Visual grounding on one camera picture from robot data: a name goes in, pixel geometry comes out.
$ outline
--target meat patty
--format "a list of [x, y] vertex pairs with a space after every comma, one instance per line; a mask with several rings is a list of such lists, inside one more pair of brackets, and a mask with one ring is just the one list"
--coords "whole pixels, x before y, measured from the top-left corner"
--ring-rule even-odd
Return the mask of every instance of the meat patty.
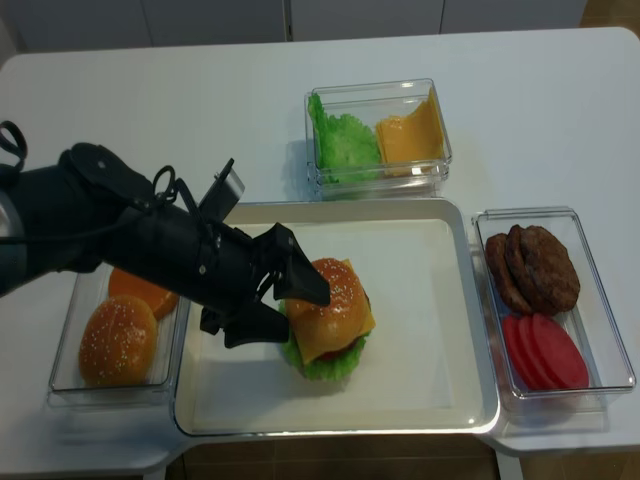
[[580, 280], [565, 246], [545, 228], [531, 226], [521, 232], [520, 248], [538, 291], [561, 312], [571, 310]]
[[527, 299], [534, 311], [546, 315], [555, 315], [558, 313], [558, 309], [538, 291], [524, 264], [522, 250], [520, 249], [521, 232], [522, 227], [520, 225], [514, 225], [511, 227], [511, 230], [509, 230], [509, 235], [507, 236], [507, 246], [504, 256], [509, 271], [520, 293]]
[[485, 256], [489, 270], [493, 275], [493, 281], [500, 298], [502, 298], [505, 305], [514, 312], [531, 315], [533, 313], [531, 305], [518, 290], [511, 272], [509, 272], [509, 267], [507, 267], [505, 260], [506, 244], [507, 236], [504, 233], [499, 233], [487, 239]]

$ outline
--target robotic arm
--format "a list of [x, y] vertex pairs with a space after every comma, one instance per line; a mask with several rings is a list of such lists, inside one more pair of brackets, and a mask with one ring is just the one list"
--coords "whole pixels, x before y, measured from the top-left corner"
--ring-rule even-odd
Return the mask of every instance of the robotic arm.
[[[223, 223], [244, 191], [233, 160], [196, 205], [172, 167], [152, 183], [102, 146], [79, 143], [57, 165], [22, 172], [26, 142], [3, 122], [0, 148], [19, 160], [0, 165], [0, 296], [104, 261], [202, 304], [200, 328], [223, 329], [227, 348], [287, 341], [287, 319], [261, 301], [272, 286], [275, 299], [329, 304], [327, 282], [291, 230], [276, 223], [251, 238]], [[169, 184], [156, 193], [163, 175]], [[178, 195], [187, 211], [173, 205]]]

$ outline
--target yellow cheese slice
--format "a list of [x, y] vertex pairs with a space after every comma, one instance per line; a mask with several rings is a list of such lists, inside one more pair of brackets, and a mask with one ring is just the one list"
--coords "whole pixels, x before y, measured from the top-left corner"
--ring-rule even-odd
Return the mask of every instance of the yellow cheese slice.
[[433, 92], [409, 115], [393, 115], [378, 122], [376, 137], [382, 161], [386, 164], [442, 158], [444, 134]]
[[[353, 265], [351, 265], [351, 262], [348, 259], [347, 260], [343, 260], [342, 263], [344, 263], [351, 270], [353, 270]], [[360, 337], [362, 335], [365, 335], [365, 334], [369, 333], [371, 330], [374, 329], [375, 326], [376, 326], [376, 321], [373, 318], [373, 314], [371, 313], [371, 309], [369, 309], [369, 314], [364, 319], [364, 322], [362, 323], [362, 327], [360, 328], [360, 333], [358, 334], [358, 336]], [[303, 342], [300, 342], [300, 341], [298, 341], [298, 349], [300, 350], [300, 356], [302, 357], [302, 363], [305, 364], [305, 365], [307, 365], [308, 363], [312, 362], [313, 360], [315, 360], [316, 358], [318, 358], [322, 354], [326, 353], [324, 350], [315, 348], [314, 345], [307, 345], [307, 344], [304, 344]]]

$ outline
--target top bun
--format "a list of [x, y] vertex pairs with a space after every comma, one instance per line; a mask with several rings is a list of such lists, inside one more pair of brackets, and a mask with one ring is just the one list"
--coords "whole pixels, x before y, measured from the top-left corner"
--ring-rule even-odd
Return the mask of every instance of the top bun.
[[314, 357], [348, 347], [360, 334], [370, 310], [355, 272], [335, 258], [312, 262], [329, 282], [331, 303], [319, 307], [302, 300], [287, 300], [286, 314], [296, 341], [313, 350]]
[[143, 383], [156, 351], [157, 322], [149, 305], [130, 295], [111, 297], [93, 312], [78, 361], [89, 386]]

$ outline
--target red tomato slice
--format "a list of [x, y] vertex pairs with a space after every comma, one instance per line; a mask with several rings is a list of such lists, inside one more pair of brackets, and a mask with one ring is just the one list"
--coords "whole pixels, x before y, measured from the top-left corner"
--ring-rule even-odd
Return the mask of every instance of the red tomato slice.
[[540, 390], [540, 384], [532, 375], [531, 368], [528, 365], [529, 362], [523, 356], [520, 336], [518, 335], [518, 323], [520, 322], [522, 322], [522, 319], [518, 319], [513, 315], [509, 315], [502, 322], [504, 341], [507, 344], [507, 353], [509, 354], [513, 368], [515, 368], [529, 390]]
[[531, 317], [522, 317], [518, 322], [518, 337], [522, 344], [522, 356], [531, 369], [531, 375], [540, 386], [538, 390], [553, 390], [560, 388], [560, 384], [547, 373], [540, 359], [540, 354], [531, 338]]
[[589, 386], [584, 359], [560, 325], [536, 313], [531, 320], [531, 339], [545, 371], [560, 388]]

